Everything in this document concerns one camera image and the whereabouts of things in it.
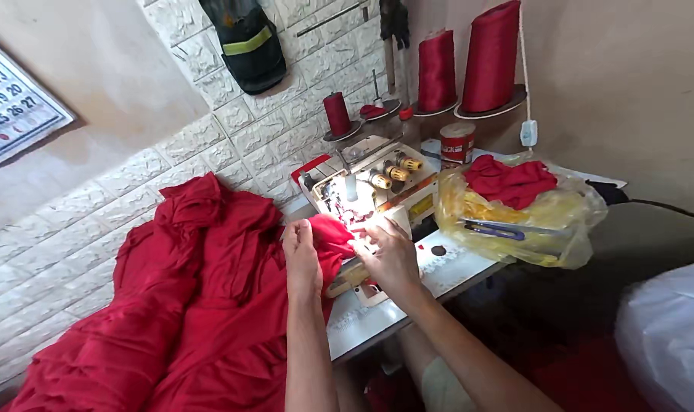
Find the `red lid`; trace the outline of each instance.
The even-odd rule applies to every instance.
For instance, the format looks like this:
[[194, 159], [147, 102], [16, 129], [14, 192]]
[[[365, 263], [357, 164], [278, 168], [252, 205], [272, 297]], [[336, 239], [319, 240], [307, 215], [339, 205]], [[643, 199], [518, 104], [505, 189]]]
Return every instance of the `red lid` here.
[[401, 120], [408, 120], [413, 117], [413, 108], [410, 106], [408, 108], [404, 108], [398, 112], [397, 116], [400, 117]]

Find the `human hand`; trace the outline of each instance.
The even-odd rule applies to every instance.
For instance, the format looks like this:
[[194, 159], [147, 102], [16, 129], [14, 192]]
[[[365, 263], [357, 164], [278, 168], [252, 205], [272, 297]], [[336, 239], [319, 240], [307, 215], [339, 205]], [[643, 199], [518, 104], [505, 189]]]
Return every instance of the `human hand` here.
[[320, 300], [324, 279], [308, 220], [296, 220], [286, 225], [283, 253], [286, 256], [286, 292], [289, 303], [308, 303], [314, 298]]
[[419, 275], [416, 247], [396, 222], [379, 216], [353, 230], [364, 232], [370, 236], [371, 243], [377, 243], [378, 251], [371, 254], [364, 241], [350, 242], [355, 255], [365, 264], [370, 278], [378, 282], [395, 304], [404, 309], [415, 298], [425, 295], [426, 289]]

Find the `cord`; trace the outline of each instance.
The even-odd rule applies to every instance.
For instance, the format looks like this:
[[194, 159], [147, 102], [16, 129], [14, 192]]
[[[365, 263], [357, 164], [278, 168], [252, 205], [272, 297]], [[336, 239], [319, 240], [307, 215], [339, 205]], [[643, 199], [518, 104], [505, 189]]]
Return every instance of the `cord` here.
[[612, 204], [621, 203], [642, 203], [649, 204], [652, 206], [657, 206], [658, 208], [667, 209], [668, 211], [678, 212], [681, 215], [694, 218], [694, 213], [686, 211], [683, 208], [678, 208], [677, 206], [672, 206], [671, 204], [663, 203], [662, 201], [653, 200], [643, 200], [643, 199], [630, 199], [627, 194], [617, 187], [614, 183], [604, 183], [604, 182], [594, 182], [593, 180], [587, 180], [586, 183], [590, 185], [596, 192], [601, 195], [604, 202], [611, 206]]
[[657, 206], [658, 208], [663, 208], [667, 209], [668, 211], [673, 211], [673, 212], [678, 212], [682, 215], [686, 215], [688, 217], [694, 218], [694, 213], [690, 211], [686, 211], [683, 208], [678, 208], [677, 206], [672, 206], [671, 204], [663, 203], [661, 201], [653, 201], [653, 200], [643, 200], [643, 199], [631, 199], [629, 203], [642, 203], [642, 204], [651, 204], [652, 206]]
[[525, 58], [525, 31], [523, 30], [523, 7], [520, 5], [520, 52], [523, 58], [523, 75], [525, 76], [525, 92], [527, 93], [527, 101], [525, 102], [525, 109], [528, 113], [528, 120], [531, 120], [530, 116], [530, 82], [528, 81], [528, 64]]

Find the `black bag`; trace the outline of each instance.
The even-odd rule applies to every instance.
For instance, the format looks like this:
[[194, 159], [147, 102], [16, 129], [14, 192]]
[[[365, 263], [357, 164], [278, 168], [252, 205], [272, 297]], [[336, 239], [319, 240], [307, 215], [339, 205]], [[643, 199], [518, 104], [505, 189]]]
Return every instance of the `black bag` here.
[[280, 83], [286, 61], [276, 35], [276, 25], [254, 2], [242, 18], [228, 10], [227, 0], [200, 0], [217, 30], [223, 60], [243, 92], [257, 95]]

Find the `plastic bag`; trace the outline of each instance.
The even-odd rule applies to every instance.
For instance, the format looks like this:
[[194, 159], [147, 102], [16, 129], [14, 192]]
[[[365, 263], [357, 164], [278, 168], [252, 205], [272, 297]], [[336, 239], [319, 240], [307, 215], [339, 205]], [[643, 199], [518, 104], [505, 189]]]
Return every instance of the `plastic bag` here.
[[629, 295], [614, 337], [632, 381], [655, 410], [694, 412], [694, 265]]
[[[508, 166], [537, 160], [531, 153], [501, 159]], [[514, 262], [514, 258], [545, 267], [575, 269], [592, 255], [589, 230], [606, 217], [604, 199], [578, 177], [543, 162], [558, 178], [558, 186], [515, 211], [500, 201], [487, 201], [468, 188], [464, 166], [439, 174], [439, 205], [435, 211], [439, 229], [484, 258]], [[493, 220], [551, 229], [553, 234], [524, 231], [524, 240], [499, 238], [465, 229], [462, 218]]]

